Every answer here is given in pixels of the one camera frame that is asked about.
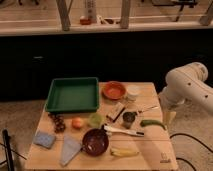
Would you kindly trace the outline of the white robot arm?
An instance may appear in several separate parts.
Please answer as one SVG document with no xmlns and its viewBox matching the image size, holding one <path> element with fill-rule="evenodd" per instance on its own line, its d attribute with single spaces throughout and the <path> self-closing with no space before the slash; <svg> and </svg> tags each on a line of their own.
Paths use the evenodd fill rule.
<svg viewBox="0 0 213 171">
<path fill-rule="evenodd" d="M 207 67 L 200 62 L 174 68 L 166 74 L 166 86 L 158 94 L 166 126 L 176 115 L 174 108 L 183 104 L 186 99 L 213 115 L 213 88 L 205 84 L 207 78 Z"/>
</svg>

